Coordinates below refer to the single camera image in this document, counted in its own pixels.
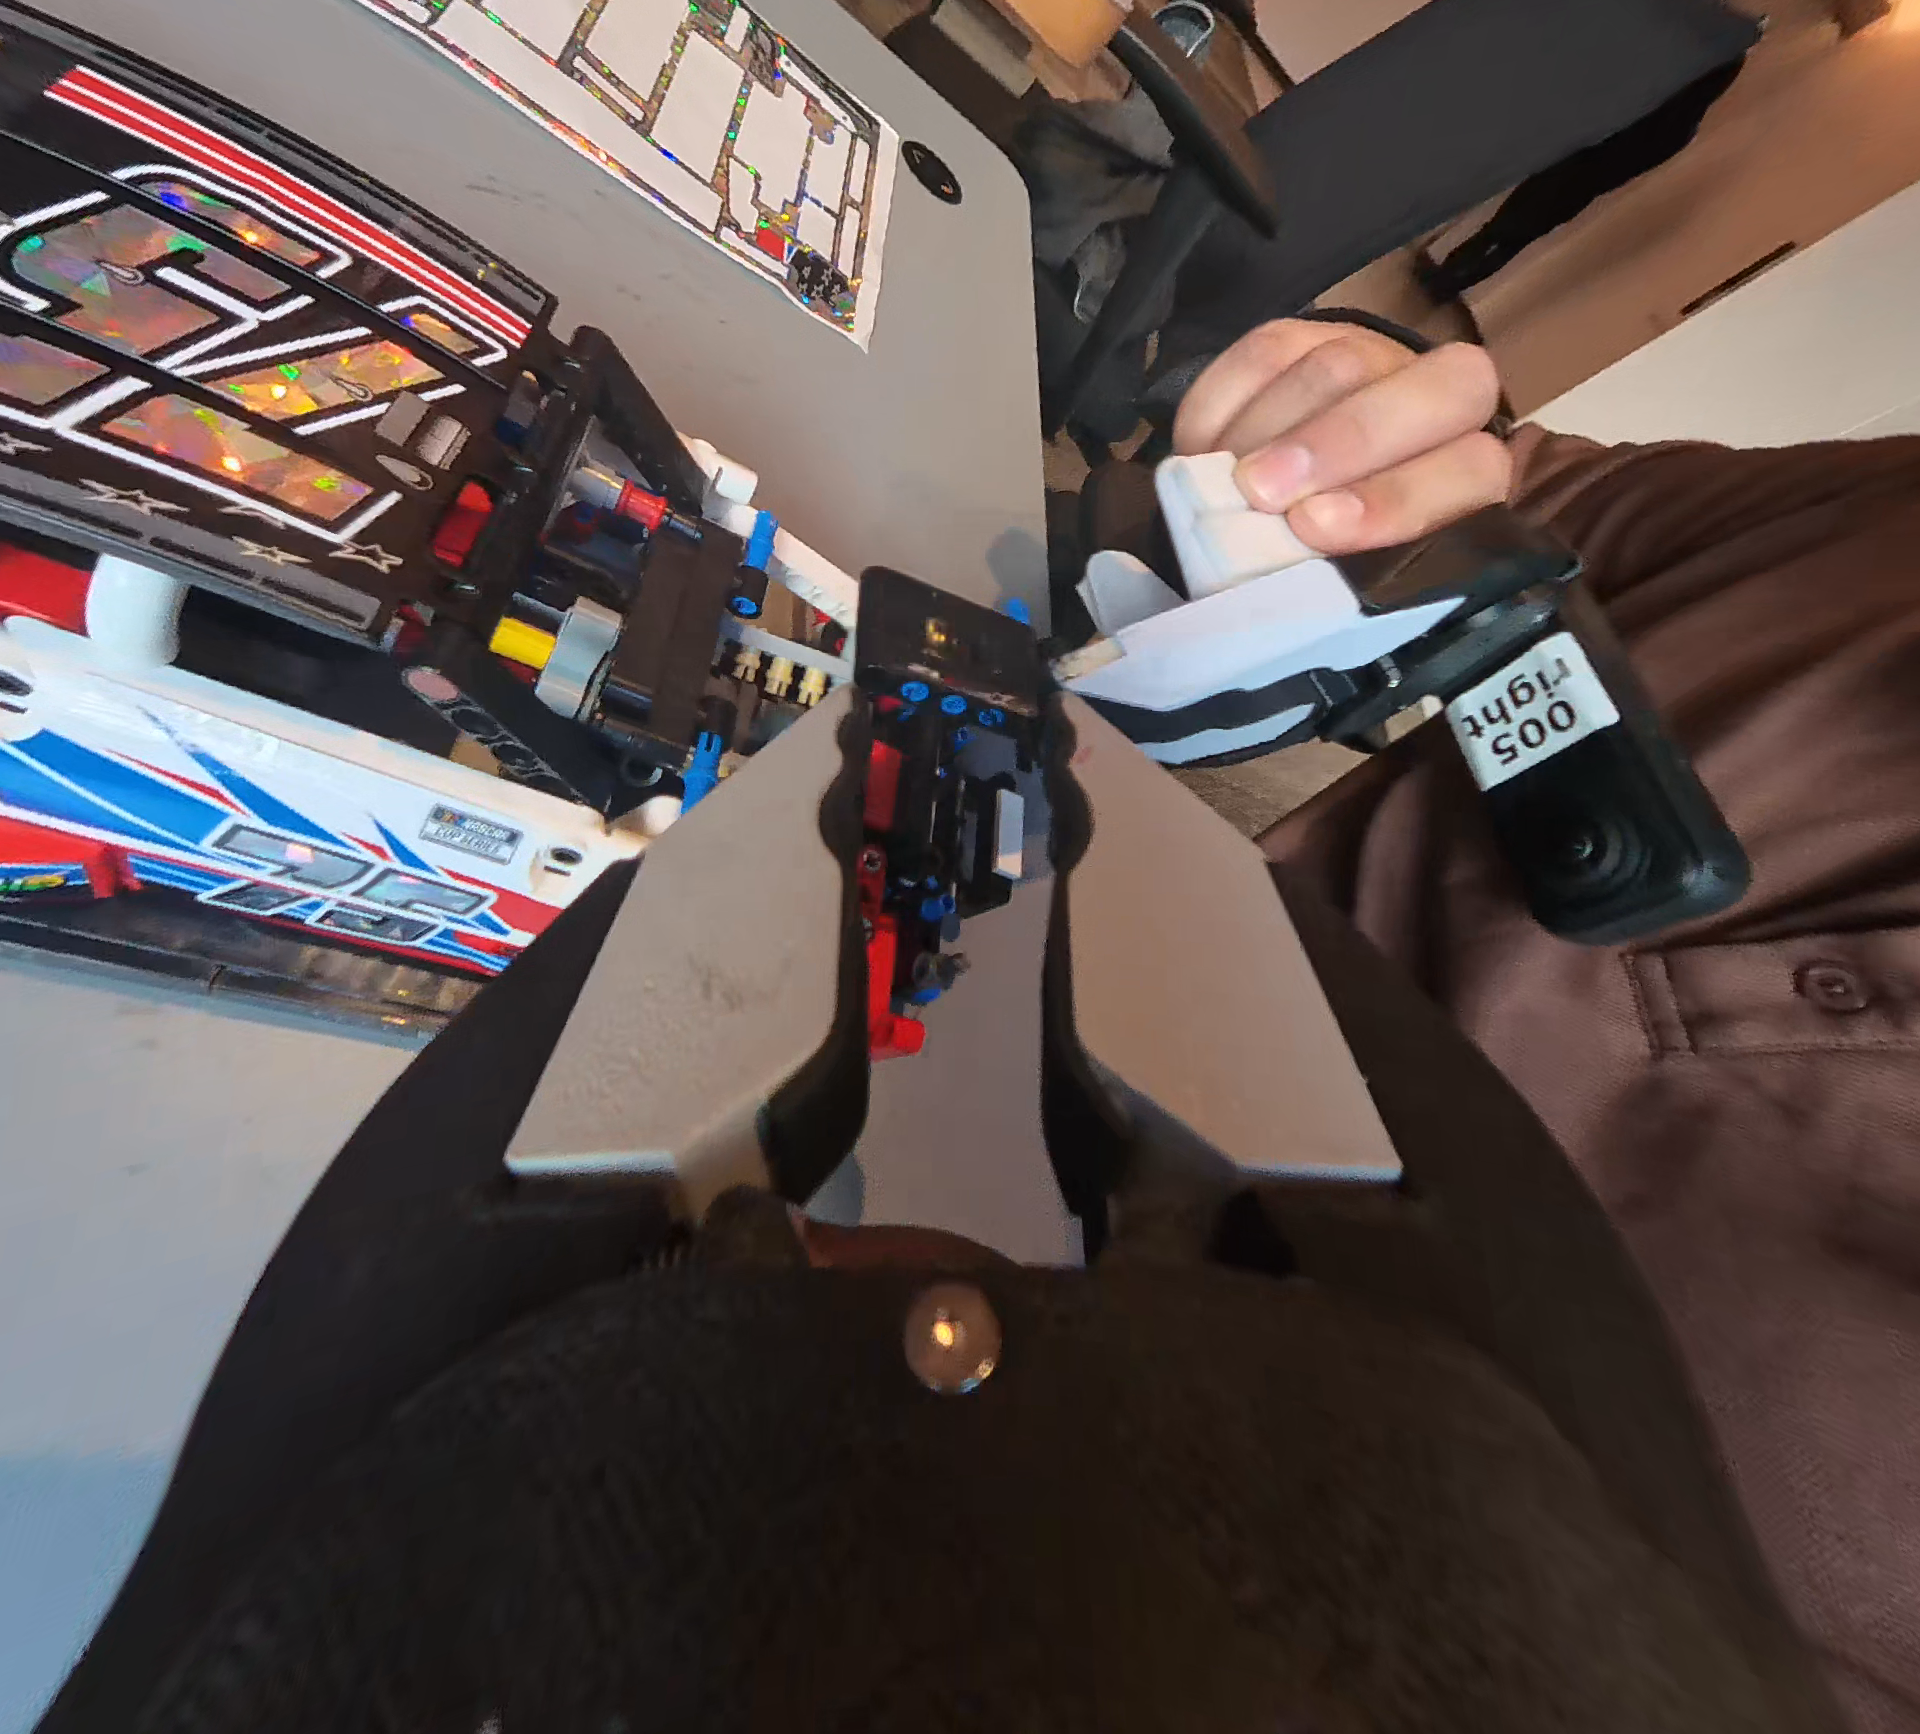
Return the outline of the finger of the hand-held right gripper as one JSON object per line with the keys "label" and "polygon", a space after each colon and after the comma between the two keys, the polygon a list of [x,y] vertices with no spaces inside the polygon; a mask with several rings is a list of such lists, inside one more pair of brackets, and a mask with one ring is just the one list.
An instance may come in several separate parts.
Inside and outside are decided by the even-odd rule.
{"label": "finger of the hand-held right gripper", "polygon": [[1190,711],[1310,668],[1367,666],[1451,615],[1450,592],[1370,610],[1325,559],[1182,598],[1144,561],[1099,551],[1077,588],[1096,634],[1054,660],[1054,681],[1140,713]]}
{"label": "finger of the hand-held right gripper", "polygon": [[1254,763],[1322,738],[1349,691],[1222,691],[1170,709],[1115,704],[1115,731],[1165,768]]}

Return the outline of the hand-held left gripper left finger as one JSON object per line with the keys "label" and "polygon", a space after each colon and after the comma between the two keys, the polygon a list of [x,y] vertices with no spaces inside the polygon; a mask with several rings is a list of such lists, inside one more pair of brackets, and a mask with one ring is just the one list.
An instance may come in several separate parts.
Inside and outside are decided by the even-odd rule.
{"label": "hand-held left gripper left finger", "polygon": [[829,692],[635,862],[506,1148],[523,1178],[809,1201],[868,1116],[868,700]]}

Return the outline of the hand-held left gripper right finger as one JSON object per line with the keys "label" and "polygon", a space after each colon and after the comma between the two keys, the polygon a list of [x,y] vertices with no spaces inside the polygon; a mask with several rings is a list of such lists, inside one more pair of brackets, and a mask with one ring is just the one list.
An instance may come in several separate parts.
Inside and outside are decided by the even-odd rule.
{"label": "hand-held left gripper right finger", "polygon": [[1404,1162],[1254,843],[1073,695],[1043,733],[1042,1137],[1067,1217]]}

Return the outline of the toy car chassis parts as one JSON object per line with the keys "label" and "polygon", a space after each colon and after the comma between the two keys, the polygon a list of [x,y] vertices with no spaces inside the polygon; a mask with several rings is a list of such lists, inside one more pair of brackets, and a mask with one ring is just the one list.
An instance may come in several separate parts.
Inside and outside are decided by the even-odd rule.
{"label": "toy car chassis parts", "polygon": [[960,925],[1006,906],[1023,879],[1020,776],[1042,722],[983,726],[853,692],[870,714],[856,858],[866,1037],[870,1058],[897,1061],[924,1049],[921,1013],[966,971]]}

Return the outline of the black brick assembly blue pins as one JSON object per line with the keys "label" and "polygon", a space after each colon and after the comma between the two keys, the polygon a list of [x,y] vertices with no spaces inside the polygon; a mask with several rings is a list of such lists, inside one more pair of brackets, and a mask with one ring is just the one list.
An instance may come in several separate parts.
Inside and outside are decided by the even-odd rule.
{"label": "black brick assembly blue pins", "polygon": [[890,567],[857,577],[852,684],[1000,729],[1039,725],[1052,695],[1030,625]]}

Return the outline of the red toy race car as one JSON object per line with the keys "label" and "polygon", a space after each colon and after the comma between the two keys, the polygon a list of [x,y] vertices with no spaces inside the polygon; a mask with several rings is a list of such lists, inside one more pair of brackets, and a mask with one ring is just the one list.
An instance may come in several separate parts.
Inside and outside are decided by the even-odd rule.
{"label": "red toy race car", "polygon": [[3,0],[3,948],[450,1018],[856,583],[430,210]]}

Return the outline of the person's right forearm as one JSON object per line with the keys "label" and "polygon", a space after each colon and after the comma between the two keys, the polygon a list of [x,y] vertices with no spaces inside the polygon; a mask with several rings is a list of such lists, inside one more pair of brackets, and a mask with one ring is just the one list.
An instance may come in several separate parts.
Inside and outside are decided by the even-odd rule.
{"label": "person's right forearm", "polygon": [[1917,440],[1740,451],[1513,440],[1513,504],[1566,540],[1691,753],[1745,714],[1915,757]]}

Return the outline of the light grey desk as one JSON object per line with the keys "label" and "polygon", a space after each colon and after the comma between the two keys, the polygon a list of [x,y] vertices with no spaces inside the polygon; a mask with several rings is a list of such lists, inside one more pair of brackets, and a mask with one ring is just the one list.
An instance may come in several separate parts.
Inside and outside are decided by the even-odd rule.
{"label": "light grey desk", "polygon": [[[1027,199],[840,0],[745,0],[903,141],[866,349],[355,0],[26,0],[316,141],[605,330],[667,420],[849,570],[1043,613]],[[403,1065],[223,994],[3,960],[3,1730],[125,1576],[259,1269]]]}

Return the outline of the person's brown sweater torso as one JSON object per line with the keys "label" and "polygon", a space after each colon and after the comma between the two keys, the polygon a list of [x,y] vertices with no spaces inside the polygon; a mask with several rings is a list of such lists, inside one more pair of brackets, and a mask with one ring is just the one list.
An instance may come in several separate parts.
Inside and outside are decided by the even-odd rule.
{"label": "person's brown sweater torso", "polygon": [[1740,905],[1563,944],[1440,726],[1262,841],[1527,1098],[1633,1251],[1856,1730],[1915,1730],[1915,598],[1735,615],[1665,672]]}

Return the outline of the holographic sticker sheet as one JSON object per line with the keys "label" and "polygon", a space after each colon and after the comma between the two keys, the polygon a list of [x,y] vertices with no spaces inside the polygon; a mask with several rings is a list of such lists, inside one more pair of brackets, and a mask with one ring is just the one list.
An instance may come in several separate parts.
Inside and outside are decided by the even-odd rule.
{"label": "holographic sticker sheet", "polygon": [[355,2],[870,347],[900,137],[747,0]]}

